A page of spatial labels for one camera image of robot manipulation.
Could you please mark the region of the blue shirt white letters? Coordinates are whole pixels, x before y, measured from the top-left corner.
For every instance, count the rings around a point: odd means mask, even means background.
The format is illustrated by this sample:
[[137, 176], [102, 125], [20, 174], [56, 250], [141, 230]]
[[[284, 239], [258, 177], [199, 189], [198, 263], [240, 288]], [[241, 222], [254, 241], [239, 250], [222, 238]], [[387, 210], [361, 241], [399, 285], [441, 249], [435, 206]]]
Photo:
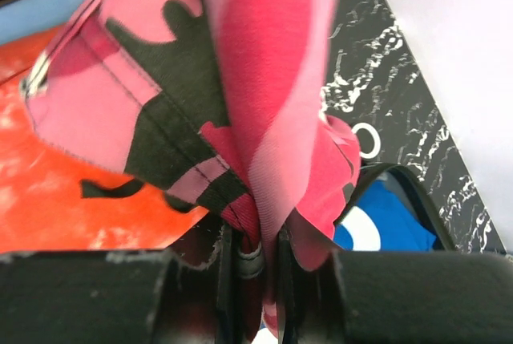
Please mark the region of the blue shirt white letters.
[[430, 251], [436, 236], [414, 217], [390, 182], [378, 179], [336, 226], [333, 240], [353, 251]]

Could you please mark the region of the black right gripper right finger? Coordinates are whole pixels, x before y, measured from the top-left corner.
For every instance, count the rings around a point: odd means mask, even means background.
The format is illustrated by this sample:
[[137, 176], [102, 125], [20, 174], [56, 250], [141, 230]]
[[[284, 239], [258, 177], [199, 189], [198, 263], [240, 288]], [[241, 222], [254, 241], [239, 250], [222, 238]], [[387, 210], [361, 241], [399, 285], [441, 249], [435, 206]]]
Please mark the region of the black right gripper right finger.
[[282, 343], [509, 343], [512, 263], [456, 252], [352, 252], [315, 237], [305, 269], [279, 235]]

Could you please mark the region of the pink camouflage shirt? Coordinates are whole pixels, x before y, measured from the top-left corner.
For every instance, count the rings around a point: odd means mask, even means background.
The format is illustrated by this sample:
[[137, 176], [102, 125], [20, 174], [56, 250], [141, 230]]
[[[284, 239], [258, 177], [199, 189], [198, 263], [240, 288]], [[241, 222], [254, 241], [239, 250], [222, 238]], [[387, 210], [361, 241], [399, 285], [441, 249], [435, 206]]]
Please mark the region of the pink camouflage shirt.
[[288, 216], [334, 234], [357, 137], [321, 111], [335, 0], [85, 0], [20, 89], [50, 145], [242, 234], [244, 332], [277, 329]]

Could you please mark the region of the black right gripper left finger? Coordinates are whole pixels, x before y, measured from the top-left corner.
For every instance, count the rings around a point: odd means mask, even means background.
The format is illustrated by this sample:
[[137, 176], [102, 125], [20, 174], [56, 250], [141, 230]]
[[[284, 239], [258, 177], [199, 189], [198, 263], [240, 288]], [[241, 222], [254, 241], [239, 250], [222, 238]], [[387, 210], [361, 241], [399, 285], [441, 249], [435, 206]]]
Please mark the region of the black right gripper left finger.
[[238, 343], [233, 310], [227, 225], [161, 250], [1, 256], [4, 343]]

